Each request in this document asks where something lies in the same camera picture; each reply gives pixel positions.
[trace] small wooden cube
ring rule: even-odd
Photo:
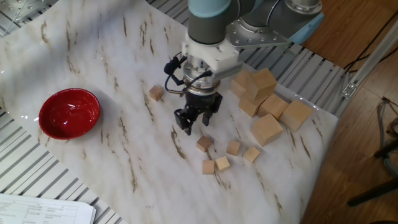
[[[149,96],[154,99],[155,101],[158,101],[161,99],[163,96],[163,90],[159,86],[154,86],[149,90]]]
[[[262,69],[248,78],[247,89],[252,100],[260,100],[274,93],[277,81],[268,68]]]
[[[279,138],[283,130],[273,115],[267,114],[254,122],[251,133],[261,146],[265,146]]]
[[[197,148],[199,148],[203,152],[207,152],[207,151],[209,151],[209,148],[210,148],[211,144],[212,144],[212,142],[211,142],[211,140],[208,137],[202,136],[197,141]]]
[[[202,174],[214,174],[214,161],[203,161]]]
[[[293,101],[280,116],[279,121],[291,131],[297,131],[311,115],[312,109],[300,100]]]
[[[257,116],[261,118],[270,113],[274,115],[276,120],[279,120],[288,105],[288,103],[277,95],[271,94],[271,96],[268,96],[268,98],[261,104]]]
[[[250,76],[251,72],[247,70],[241,70],[241,72],[231,81],[231,91],[237,96],[241,97],[243,93],[246,92],[248,76]]]
[[[226,153],[231,155],[238,155],[239,147],[241,147],[241,143],[237,141],[230,141],[228,147],[226,148]]]
[[[250,147],[247,151],[246,151],[246,153],[244,154],[244,157],[250,162],[250,163],[253,163],[256,159],[257,159],[257,157],[259,156],[259,154],[260,154],[260,151],[258,151],[257,149],[256,149],[256,147]]]
[[[226,156],[216,159],[217,169],[220,172],[224,172],[229,169],[229,162]]]
[[[246,112],[250,117],[254,117],[257,114],[259,107],[267,97],[261,98],[260,100],[252,100],[250,93],[245,92],[241,100],[239,101],[239,108],[241,108],[244,112]]]

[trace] white marble table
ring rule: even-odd
[[[296,133],[285,129],[250,164],[242,154],[260,148],[250,133],[255,118],[238,109],[224,80],[219,112],[187,136],[173,114],[185,102],[148,94],[164,84],[185,30],[143,0],[60,0],[0,40],[0,106],[128,223],[299,223],[337,118],[314,106]],[[40,107],[70,87],[92,91],[101,117],[81,138],[50,139],[37,122]],[[195,147],[202,133],[214,139],[207,154]],[[231,139],[243,146],[227,155],[230,170],[202,175],[202,160],[225,156]]]

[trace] paper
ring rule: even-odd
[[[0,194],[0,224],[91,224],[94,215],[83,202]]]

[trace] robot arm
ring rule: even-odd
[[[300,44],[316,29],[311,21],[319,16],[322,5],[319,0],[188,0],[188,7],[190,25],[182,44],[182,58],[174,57],[165,66],[169,75],[165,88],[185,95],[185,107],[175,110],[174,115],[180,128],[190,135],[200,114],[203,113],[202,122],[208,126],[213,113],[217,113],[222,100],[217,92],[220,80],[240,71],[243,63],[238,61],[235,47],[290,44],[278,32]],[[226,38],[228,26],[232,42]],[[184,76],[179,80],[174,71],[183,62]],[[169,90],[170,77],[177,85],[185,85],[184,89]]]

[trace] bowl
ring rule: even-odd
[[[94,94],[81,88],[69,88],[44,102],[39,125],[51,138],[73,139],[86,134],[95,125],[100,111],[100,103]]]

